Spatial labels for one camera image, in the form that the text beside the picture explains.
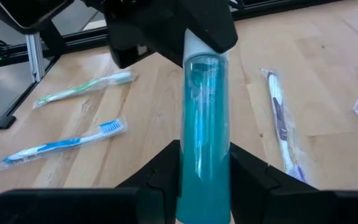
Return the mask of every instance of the toothbrush packaging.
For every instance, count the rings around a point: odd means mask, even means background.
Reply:
[[[95,128],[91,128],[89,131],[79,137],[45,143],[29,149],[21,150],[15,154],[7,156],[0,161],[0,171],[17,165],[25,164],[30,161],[35,161],[51,154],[64,152],[69,149],[77,149],[78,146],[110,138],[126,131],[127,123],[125,120],[122,118],[114,119],[112,121],[100,124]]]
[[[277,141],[280,146],[284,163],[284,172],[288,175],[306,182],[303,168],[298,163],[296,155],[301,153],[297,142],[295,123],[285,106],[285,97],[280,83],[280,74],[274,69],[260,69],[266,78],[270,93]]]
[[[92,91],[102,90],[109,85],[121,85],[129,83],[133,80],[134,75],[131,71],[119,71],[107,77],[96,78],[94,80],[88,81],[78,86],[74,86],[67,90],[62,90],[58,93],[43,96],[34,102],[33,108],[39,108],[52,101],[62,100],[64,98],[79,96],[82,94],[90,93]]]

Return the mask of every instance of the metal frame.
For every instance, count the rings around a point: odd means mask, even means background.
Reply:
[[[293,9],[300,9],[309,6],[316,6],[329,2],[342,0],[235,0],[229,2],[232,7],[232,15],[235,21],[241,19],[248,19],[251,17],[263,16],[272,13],[284,12]],[[96,47],[103,47],[107,45],[107,28],[101,27],[92,30],[86,30],[69,35],[60,35],[57,28],[51,22],[40,34],[26,37],[27,45],[20,44],[10,46],[6,56],[0,60],[0,67],[12,65],[16,63],[31,61],[32,74],[38,74],[34,77],[35,83],[31,84],[28,89],[21,95],[21,97],[11,106],[11,108],[4,114],[4,116],[12,115],[20,104],[27,98],[28,94],[35,88],[42,77],[54,65],[54,63],[63,54],[69,54],[82,50],[89,50]],[[35,60],[34,58],[50,58],[53,57],[49,63],[45,73],[42,69],[42,59]]]

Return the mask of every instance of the wooden tabletop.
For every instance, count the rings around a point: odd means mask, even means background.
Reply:
[[[269,93],[259,68],[282,72],[297,127],[297,159],[319,189],[358,189],[358,1],[236,22],[230,51],[231,141],[283,168]],[[28,187],[114,187],[180,135],[183,71],[154,54],[129,68],[131,84],[51,103],[32,103],[117,67],[107,47],[64,55],[0,131],[0,160],[124,116],[126,133],[0,172],[0,192]]]

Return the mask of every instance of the blue liquid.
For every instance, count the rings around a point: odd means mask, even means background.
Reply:
[[[181,179],[177,218],[230,223],[227,62],[203,54],[183,65]]]

